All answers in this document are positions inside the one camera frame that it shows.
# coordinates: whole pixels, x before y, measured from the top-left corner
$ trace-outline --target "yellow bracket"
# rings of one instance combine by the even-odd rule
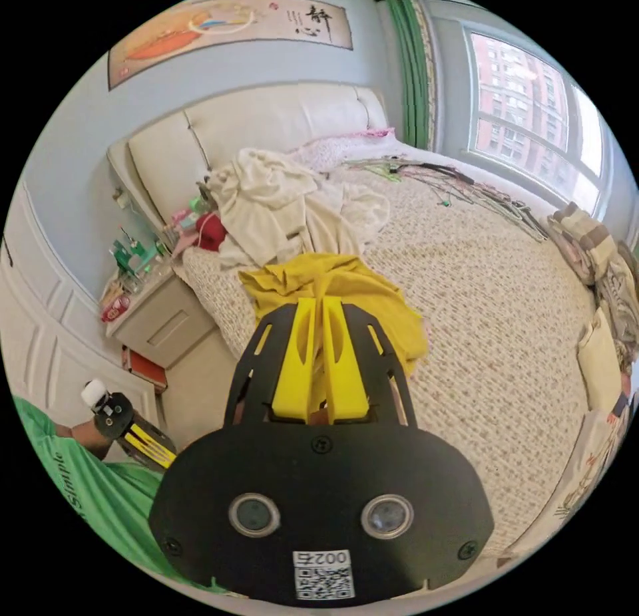
[[[308,423],[313,387],[316,300],[301,297],[272,402],[273,414]]]
[[[317,302],[312,297],[302,297],[298,301],[272,401],[276,418],[308,423],[311,414],[316,411],[312,409],[316,308]],[[361,381],[341,299],[324,297],[321,314],[323,377],[329,423],[363,419],[368,414],[368,397]]]
[[[368,397],[339,297],[324,297],[322,324],[329,422],[362,419]]]

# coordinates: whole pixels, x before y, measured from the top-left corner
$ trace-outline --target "drawer handle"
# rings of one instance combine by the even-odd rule
[[[175,330],[188,319],[184,310],[173,315],[151,338],[147,341],[150,346],[156,346],[166,341]]]

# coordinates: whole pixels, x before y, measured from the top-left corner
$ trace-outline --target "green t-shirt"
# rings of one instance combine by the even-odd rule
[[[29,441],[60,492],[75,511],[118,554],[149,571],[180,583],[225,593],[212,581],[201,587],[171,567],[148,526],[148,515],[162,479],[134,463],[103,463],[75,439],[57,436],[51,419],[16,396]]]

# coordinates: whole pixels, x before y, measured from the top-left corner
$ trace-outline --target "nightstand drawer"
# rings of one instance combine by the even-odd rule
[[[114,336],[139,355],[170,368],[214,327],[195,294],[173,275],[122,322]]]

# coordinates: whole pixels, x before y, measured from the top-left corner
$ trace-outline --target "window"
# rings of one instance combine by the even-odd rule
[[[469,33],[469,46],[475,50],[475,62],[478,55],[485,59],[487,46],[504,60],[505,80],[496,75],[500,66],[492,64],[492,72],[477,72],[475,85],[504,85],[509,92],[505,100],[493,98],[494,88],[491,94],[477,95],[472,150],[592,214],[610,173],[596,107],[568,75],[532,51],[475,32]]]
[[[523,126],[524,118],[521,115],[516,115],[515,113],[506,111],[506,121],[509,121],[511,124],[517,124],[517,126]]]

